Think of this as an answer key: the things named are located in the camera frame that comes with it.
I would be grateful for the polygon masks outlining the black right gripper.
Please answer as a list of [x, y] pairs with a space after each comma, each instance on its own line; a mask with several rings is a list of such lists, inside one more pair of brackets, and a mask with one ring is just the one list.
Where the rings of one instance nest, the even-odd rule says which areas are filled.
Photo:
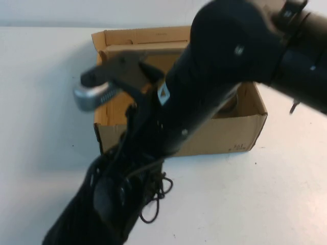
[[165, 149], [162, 105], [158, 91], [165, 83], [164, 73], [144, 62], [128, 68], [128, 79], [136, 104], [127, 110], [127, 128], [122, 153], [129, 159], [160, 159], [168, 156]]

